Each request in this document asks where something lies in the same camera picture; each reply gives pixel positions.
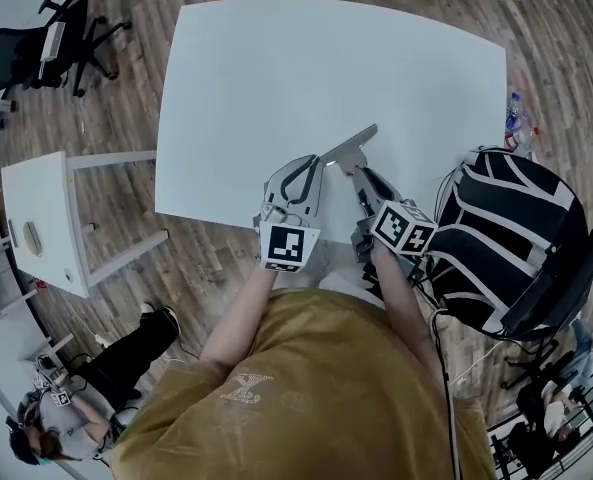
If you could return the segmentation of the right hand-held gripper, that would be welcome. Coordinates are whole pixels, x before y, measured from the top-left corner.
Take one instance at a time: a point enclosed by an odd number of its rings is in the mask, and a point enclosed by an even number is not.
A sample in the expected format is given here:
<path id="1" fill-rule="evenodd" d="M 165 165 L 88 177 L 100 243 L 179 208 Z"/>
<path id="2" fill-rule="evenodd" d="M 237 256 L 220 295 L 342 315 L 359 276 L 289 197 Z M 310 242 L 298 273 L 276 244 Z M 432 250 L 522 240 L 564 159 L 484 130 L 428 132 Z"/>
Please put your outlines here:
<path id="1" fill-rule="evenodd" d="M 437 231 L 438 225 L 414 204 L 402 202 L 400 192 L 369 167 L 353 174 L 356 196 L 365 214 L 374 214 L 373 203 L 382 203 L 373 216 L 359 220 L 351 236 L 354 255 L 359 263 L 371 258 L 376 242 L 398 256 L 421 257 Z"/>

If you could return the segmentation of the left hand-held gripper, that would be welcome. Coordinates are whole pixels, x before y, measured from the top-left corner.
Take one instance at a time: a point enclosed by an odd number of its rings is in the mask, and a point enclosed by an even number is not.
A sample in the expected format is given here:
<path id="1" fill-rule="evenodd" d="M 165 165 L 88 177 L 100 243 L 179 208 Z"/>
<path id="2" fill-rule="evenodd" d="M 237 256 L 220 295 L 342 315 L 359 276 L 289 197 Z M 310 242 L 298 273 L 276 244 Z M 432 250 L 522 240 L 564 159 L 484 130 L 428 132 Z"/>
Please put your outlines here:
<path id="1" fill-rule="evenodd" d="M 264 197 L 270 203 L 253 218 L 263 269 L 297 273 L 307 265 L 321 230 L 305 217 L 317 214 L 323 170 L 320 157 L 310 154 L 290 161 L 267 181 Z M 299 214 L 271 203 L 295 204 Z"/>

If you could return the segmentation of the person's right forearm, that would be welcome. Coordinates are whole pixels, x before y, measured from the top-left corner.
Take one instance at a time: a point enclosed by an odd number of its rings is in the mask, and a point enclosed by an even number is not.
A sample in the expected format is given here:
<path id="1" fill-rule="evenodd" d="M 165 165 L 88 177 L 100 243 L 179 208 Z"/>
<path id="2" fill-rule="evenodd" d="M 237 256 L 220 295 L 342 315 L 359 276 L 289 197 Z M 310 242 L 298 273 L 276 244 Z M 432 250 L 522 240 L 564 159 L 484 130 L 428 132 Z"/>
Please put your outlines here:
<path id="1" fill-rule="evenodd" d="M 432 333 L 398 257 L 376 240 L 371 250 L 390 325 L 433 381 L 443 385 L 443 371 Z"/>

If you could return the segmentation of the person's left forearm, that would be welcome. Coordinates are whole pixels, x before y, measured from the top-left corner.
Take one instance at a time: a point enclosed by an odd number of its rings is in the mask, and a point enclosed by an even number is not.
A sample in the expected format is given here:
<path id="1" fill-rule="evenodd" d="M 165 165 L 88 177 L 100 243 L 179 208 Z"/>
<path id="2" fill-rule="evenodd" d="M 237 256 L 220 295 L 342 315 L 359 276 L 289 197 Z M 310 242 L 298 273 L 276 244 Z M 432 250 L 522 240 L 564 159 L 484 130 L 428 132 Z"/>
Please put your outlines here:
<path id="1" fill-rule="evenodd" d="M 277 278 L 277 271 L 256 267 L 208 337 L 199 360 L 233 369 L 245 359 L 255 339 Z"/>

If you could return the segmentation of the person's white trousers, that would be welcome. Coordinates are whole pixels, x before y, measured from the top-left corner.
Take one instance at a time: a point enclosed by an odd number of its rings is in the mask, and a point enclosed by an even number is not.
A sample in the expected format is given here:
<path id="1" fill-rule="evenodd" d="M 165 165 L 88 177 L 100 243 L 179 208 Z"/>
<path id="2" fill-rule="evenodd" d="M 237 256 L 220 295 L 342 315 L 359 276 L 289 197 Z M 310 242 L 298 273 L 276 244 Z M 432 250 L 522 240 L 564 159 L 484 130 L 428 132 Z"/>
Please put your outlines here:
<path id="1" fill-rule="evenodd" d="M 347 269 L 331 271 L 320 281 L 318 287 L 361 299 L 381 309 L 385 308 L 384 302 L 367 290 L 364 280 Z"/>

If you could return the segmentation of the clear plastic bottle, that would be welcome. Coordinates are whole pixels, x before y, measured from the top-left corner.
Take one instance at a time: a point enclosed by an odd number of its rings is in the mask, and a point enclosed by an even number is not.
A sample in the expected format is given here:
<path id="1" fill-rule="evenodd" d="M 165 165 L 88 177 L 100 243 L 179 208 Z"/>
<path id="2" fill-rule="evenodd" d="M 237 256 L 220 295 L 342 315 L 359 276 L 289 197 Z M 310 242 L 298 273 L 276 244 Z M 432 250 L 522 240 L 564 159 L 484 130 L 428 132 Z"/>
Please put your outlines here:
<path id="1" fill-rule="evenodd" d="M 506 116 L 505 116 L 505 132 L 514 133 L 521 128 L 523 117 L 522 99 L 521 96 L 512 92 L 507 100 Z"/>
<path id="2" fill-rule="evenodd" d="M 505 148 L 515 154 L 528 155 L 532 152 L 532 143 L 540 136 L 538 126 L 522 125 L 505 134 Z"/>

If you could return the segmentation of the person's mustard shirt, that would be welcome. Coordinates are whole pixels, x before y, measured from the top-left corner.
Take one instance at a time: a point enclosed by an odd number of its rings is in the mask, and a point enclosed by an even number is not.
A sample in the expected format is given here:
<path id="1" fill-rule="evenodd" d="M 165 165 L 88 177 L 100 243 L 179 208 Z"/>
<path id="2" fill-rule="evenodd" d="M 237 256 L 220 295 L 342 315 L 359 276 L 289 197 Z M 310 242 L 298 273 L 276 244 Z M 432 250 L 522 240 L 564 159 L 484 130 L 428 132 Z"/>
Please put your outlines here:
<path id="1" fill-rule="evenodd" d="M 495 480 L 480 406 L 448 403 L 361 299 L 269 300 L 233 369 L 172 366 L 110 454 L 115 480 Z"/>

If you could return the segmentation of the small white desk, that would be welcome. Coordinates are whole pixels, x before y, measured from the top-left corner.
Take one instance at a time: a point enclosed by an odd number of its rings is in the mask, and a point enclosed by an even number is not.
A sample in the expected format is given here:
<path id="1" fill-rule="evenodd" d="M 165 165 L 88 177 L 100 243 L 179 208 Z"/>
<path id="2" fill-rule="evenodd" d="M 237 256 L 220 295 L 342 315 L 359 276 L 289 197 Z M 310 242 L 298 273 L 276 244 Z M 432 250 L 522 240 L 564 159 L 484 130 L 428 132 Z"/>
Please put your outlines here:
<path id="1" fill-rule="evenodd" d="M 168 240 L 168 231 L 161 229 L 92 270 L 84 235 L 95 225 L 82 225 L 78 212 L 77 170 L 155 159 L 154 150 L 72 157 L 59 151 L 2 168 L 4 212 L 18 269 L 87 298 L 92 287 Z"/>

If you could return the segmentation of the white box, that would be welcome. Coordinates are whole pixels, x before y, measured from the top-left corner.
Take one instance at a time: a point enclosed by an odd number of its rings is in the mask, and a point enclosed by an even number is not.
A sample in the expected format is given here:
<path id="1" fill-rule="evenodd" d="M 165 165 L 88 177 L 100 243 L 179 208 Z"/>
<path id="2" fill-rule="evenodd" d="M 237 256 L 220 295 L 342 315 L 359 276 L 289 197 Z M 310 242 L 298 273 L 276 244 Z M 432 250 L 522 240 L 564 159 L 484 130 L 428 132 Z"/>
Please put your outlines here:
<path id="1" fill-rule="evenodd" d="M 45 42 L 41 54 L 41 62 L 49 62 L 58 56 L 62 37 L 64 35 L 66 24 L 58 21 L 47 28 Z"/>

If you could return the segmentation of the black mesh office chair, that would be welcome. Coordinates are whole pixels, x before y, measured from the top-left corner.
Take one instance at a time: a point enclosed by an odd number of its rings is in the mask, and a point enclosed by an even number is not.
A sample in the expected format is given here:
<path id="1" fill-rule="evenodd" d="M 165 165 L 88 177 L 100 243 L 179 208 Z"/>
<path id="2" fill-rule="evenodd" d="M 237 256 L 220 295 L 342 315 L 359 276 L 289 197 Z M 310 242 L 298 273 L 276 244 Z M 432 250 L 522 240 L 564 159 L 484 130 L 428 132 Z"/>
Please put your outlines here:
<path id="1" fill-rule="evenodd" d="M 132 28 L 130 21 L 119 22 L 106 32 L 96 35 L 96 27 L 105 25 L 107 18 L 88 18 L 88 1 L 79 0 L 69 6 L 54 0 L 43 0 L 39 10 L 54 11 L 54 21 L 38 28 L 0 29 L 0 91 L 16 85 L 24 88 L 58 88 L 67 84 L 68 73 L 75 67 L 73 96 L 82 98 L 86 91 L 81 87 L 85 68 L 95 68 L 104 78 L 114 80 L 116 72 L 110 72 L 100 63 L 95 51 L 120 30 Z M 41 62 L 41 54 L 47 28 L 55 22 L 66 24 L 58 56 L 49 62 Z"/>

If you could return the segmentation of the black metal railing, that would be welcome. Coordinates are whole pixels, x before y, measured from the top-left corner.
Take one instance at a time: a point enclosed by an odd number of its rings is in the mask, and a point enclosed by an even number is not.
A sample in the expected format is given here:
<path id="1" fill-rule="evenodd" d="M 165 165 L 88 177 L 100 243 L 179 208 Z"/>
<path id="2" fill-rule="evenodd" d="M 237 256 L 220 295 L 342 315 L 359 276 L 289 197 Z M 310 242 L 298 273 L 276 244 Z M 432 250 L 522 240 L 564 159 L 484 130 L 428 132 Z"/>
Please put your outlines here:
<path id="1" fill-rule="evenodd" d="M 590 409 L 593 410 L 593 404 L 590 404 Z M 508 446 L 508 436 L 511 429 L 523 421 L 522 416 L 512 418 L 489 432 L 489 442 L 498 480 L 558 480 L 570 473 L 572 468 L 593 449 L 593 421 L 589 416 L 585 416 L 580 421 L 581 439 L 579 444 L 565 455 L 555 453 L 551 464 L 543 474 L 538 479 L 532 479 L 522 461 L 515 456 Z"/>

